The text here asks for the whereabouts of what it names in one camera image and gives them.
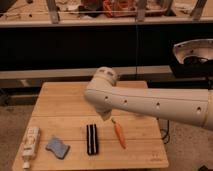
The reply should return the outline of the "white robot base shell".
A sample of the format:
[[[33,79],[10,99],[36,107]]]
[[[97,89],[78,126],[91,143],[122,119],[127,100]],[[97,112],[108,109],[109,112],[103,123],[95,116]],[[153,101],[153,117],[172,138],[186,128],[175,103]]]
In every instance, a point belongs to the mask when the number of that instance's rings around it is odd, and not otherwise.
[[[180,64],[188,57],[213,60],[213,39],[193,39],[173,46],[173,54]]]

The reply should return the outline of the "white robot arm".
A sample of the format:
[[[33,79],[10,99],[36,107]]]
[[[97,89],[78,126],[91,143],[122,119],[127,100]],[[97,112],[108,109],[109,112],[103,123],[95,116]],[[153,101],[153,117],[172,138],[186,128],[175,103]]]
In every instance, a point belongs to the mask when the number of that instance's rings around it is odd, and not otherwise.
[[[117,78],[112,68],[100,67],[84,91],[103,120],[118,109],[213,131],[213,90],[118,87]]]

